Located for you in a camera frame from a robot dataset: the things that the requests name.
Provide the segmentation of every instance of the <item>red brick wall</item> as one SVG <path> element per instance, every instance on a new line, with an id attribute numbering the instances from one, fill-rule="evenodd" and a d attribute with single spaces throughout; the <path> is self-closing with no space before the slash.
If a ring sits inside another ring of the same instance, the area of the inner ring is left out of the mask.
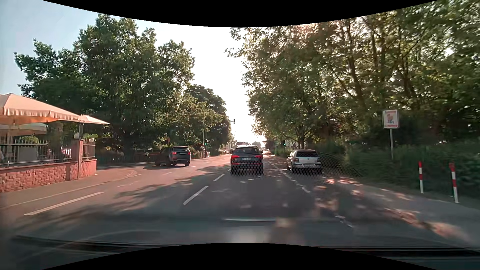
<path id="1" fill-rule="evenodd" d="M 81 167 L 80 178 L 94 175 L 96 172 L 96 160 L 84 160 Z"/>
<path id="2" fill-rule="evenodd" d="M 94 175 L 96 160 L 86 160 L 82 162 L 81 167 L 81 178 Z M 76 162 L 0 168 L 0 192 L 76 180 L 77 168 Z"/>

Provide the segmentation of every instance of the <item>sky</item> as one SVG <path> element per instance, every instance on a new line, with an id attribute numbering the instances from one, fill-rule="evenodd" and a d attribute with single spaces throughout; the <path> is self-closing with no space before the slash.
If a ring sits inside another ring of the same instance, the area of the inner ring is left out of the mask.
<path id="1" fill-rule="evenodd" d="M 62 6 L 42 0 L 0 0 L 0 94 L 20 95 L 18 84 L 27 83 L 13 57 L 14 52 L 34 55 L 33 40 L 55 50 L 71 49 L 80 29 L 95 23 L 96 12 Z M 240 59 L 228 58 L 225 49 L 239 47 L 226 27 L 172 25 L 136 20 L 138 30 L 155 29 L 157 45 L 173 39 L 185 42 L 195 57 L 193 84 L 211 88 L 225 101 L 232 133 L 238 141 L 264 141 L 252 131 L 246 89 L 241 85 L 245 71 Z"/>

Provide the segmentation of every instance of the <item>beige umbrella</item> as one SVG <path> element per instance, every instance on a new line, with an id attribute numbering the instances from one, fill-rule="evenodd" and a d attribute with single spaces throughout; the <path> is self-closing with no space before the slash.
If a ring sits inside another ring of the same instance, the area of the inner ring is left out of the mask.
<path id="1" fill-rule="evenodd" d="M 102 124 L 102 125 L 109 125 L 110 124 L 108 122 L 97 119 L 95 117 L 91 117 L 90 115 L 86 115 L 86 114 L 80 115 L 80 119 L 78 120 L 78 122 L 84 123 L 84 124 Z"/>
<path id="2" fill-rule="evenodd" d="M 21 125 L 56 120 L 77 121 L 80 115 L 16 94 L 0 95 L 0 124 Z"/>
<path id="3" fill-rule="evenodd" d="M 1 125 L 0 135 L 26 136 L 32 134 L 47 134 L 47 125 L 43 123 L 32 123 L 23 125 Z"/>
<path id="4" fill-rule="evenodd" d="M 80 115 L 80 118 L 78 120 L 75 120 L 75 122 L 80 123 L 80 125 L 78 127 L 78 132 L 73 136 L 75 139 L 80 138 L 80 134 L 84 133 L 84 125 L 83 124 L 102 124 L 102 125 L 110 124 L 108 122 L 105 122 L 103 120 L 97 119 L 95 117 L 92 117 L 92 116 L 86 115 L 86 114 Z"/>

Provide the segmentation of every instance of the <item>black suv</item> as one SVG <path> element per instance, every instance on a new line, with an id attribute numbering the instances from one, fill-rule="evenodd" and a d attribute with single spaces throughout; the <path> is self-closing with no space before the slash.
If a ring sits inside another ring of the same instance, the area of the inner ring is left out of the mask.
<path id="1" fill-rule="evenodd" d="M 155 160 L 155 165 L 159 166 L 165 163 L 167 166 L 175 166 L 177 164 L 188 166 L 190 165 L 190 158 L 191 154 L 187 146 L 169 146 L 162 149 Z"/>
<path id="2" fill-rule="evenodd" d="M 239 145 L 230 157 L 230 173 L 238 170 L 256 170 L 264 172 L 264 156 L 255 145 Z"/>

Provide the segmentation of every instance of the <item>silver hatchback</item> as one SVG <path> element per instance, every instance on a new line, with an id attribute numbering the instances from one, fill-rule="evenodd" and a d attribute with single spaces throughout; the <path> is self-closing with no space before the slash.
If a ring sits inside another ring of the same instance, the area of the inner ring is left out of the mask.
<path id="1" fill-rule="evenodd" d="M 307 169 L 322 173 L 322 163 L 317 151 L 300 149 L 292 151 L 287 157 L 287 170 L 294 173 L 297 170 Z"/>

